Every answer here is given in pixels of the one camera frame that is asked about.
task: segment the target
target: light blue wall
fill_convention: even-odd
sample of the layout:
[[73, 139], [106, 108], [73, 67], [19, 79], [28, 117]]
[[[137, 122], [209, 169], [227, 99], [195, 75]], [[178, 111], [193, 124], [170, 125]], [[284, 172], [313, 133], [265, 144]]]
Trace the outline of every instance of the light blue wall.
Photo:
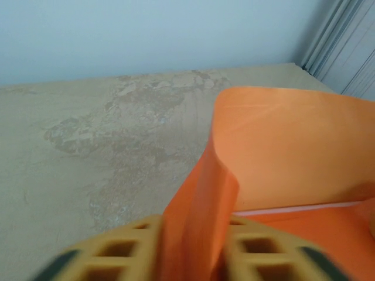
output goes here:
[[0, 84], [285, 63], [327, 0], [1, 0]]

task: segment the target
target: white stripe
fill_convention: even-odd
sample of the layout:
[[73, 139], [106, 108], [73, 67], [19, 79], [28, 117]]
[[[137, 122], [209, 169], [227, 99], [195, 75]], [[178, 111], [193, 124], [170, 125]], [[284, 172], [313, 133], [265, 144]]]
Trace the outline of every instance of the white stripe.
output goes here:
[[262, 209], [262, 210], [253, 210], [253, 211], [240, 211], [234, 212], [234, 215], [239, 215], [241, 217], [246, 217], [249, 215], [264, 215], [264, 214], [279, 214], [279, 213], [292, 213], [298, 211], [306, 210], [316, 210], [323, 208], [342, 208], [349, 207], [360, 203], [357, 202], [345, 202], [345, 203], [332, 203], [332, 204], [320, 204], [320, 205], [309, 205], [309, 206], [298, 206], [298, 207], [285, 207], [285, 208], [274, 208], [274, 209]]

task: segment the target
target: white curtain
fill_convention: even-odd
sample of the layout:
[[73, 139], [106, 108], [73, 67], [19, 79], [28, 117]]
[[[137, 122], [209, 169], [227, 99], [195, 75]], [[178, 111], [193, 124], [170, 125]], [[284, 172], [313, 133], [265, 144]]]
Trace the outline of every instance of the white curtain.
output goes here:
[[375, 100], [375, 0], [338, 0], [302, 68], [334, 91]]

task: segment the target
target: orange plastic sheet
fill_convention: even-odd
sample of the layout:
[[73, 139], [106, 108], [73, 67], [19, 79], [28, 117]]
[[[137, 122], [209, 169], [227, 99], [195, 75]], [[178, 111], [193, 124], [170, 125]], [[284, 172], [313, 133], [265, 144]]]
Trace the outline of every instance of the orange plastic sheet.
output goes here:
[[[373, 102], [295, 89], [225, 90], [206, 149], [164, 212], [161, 280], [217, 280], [234, 210], [363, 200], [361, 210], [293, 213], [293, 223], [282, 215], [253, 219], [326, 246], [353, 276], [375, 280], [369, 273], [375, 243], [366, 223], [375, 210], [374, 183]], [[312, 227], [316, 222], [321, 227]], [[362, 266], [348, 264], [354, 248]]]

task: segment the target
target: stained surface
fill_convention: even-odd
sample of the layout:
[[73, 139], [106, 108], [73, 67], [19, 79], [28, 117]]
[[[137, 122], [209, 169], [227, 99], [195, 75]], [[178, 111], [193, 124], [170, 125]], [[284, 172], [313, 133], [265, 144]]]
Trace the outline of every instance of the stained surface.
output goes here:
[[232, 85], [330, 91], [293, 64], [0, 88], [0, 272], [163, 212]]

